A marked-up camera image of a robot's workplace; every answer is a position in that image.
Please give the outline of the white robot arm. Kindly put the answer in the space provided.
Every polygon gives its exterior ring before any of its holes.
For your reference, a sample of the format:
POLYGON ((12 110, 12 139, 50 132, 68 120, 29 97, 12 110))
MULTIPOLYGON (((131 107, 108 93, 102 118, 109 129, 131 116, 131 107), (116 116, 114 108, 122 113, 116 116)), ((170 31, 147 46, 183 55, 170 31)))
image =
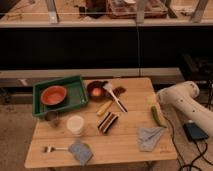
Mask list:
POLYGON ((185 81, 163 88, 156 93, 159 104, 170 104, 194 121, 205 133, 213 137, 213 111, 202 106, 195 98, 200 90, 193 81, 185 81))

